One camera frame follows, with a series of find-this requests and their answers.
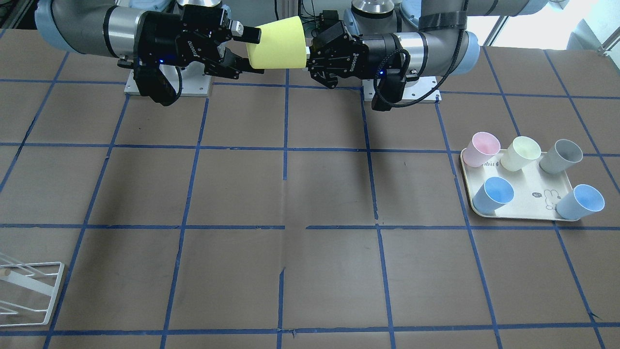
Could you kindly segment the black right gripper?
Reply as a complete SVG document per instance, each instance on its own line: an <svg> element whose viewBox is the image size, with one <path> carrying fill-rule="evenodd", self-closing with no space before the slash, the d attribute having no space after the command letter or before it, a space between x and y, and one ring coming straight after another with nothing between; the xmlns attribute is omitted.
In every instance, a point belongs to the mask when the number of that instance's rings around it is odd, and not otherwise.
<svg viewBox="0 0 620 349"><path fill-rule="evenodd" d="M261 42L259 27L232 20L223 7L184 7L178 14L147 11L141 14L141 64L187 67L204 66L204 74L239 79L242 73L264 74L222 44L234 40Z"/></svg>

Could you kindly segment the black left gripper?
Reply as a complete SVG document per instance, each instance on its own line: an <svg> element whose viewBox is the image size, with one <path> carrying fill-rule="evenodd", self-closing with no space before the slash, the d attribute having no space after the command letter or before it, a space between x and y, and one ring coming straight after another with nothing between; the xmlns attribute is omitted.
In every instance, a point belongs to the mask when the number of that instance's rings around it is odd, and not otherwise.
<svg viewBox="0 0 620 349"><path fill-rule="evenodd" d="M378 71L384 77L386 70L400 69L403 64L401 53L381 64L401 49L396 41L391 33L353 35L340 21L312 39L307 59L310 77L327 88L335 88L339 78L373 79Z"/></svg>

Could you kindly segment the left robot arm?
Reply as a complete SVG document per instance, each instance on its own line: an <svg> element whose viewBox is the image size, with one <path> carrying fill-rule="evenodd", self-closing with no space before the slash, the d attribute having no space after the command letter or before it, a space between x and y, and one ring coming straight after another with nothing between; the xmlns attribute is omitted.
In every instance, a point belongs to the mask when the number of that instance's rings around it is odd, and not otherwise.
<svg viewBox="0 0 620 349"><path fill-rule="evenodd" d="M343 20L323 27L309 48L312 79L335 88L339 78L370 80L386 99L424 77L462 75L479 59L478 38L466 29L467 11L450 0L405 0L387 11L354 1Z"/></svg>

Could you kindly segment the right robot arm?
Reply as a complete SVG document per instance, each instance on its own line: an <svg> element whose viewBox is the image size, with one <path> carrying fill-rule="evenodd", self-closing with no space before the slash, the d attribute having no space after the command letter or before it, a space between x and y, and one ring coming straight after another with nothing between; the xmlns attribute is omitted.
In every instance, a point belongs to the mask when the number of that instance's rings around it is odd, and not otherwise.
<svg viewBox="0 0 620 349"><path fill-rule="evenodd" d="M116 0L40 0L35 23L51 46L117 58L137 79L164 81L162 65L193 62L213 77L264 72L225 46L230 40L257 44L261 30L232 19L219 0L132 0L130 6Z"/></svg>

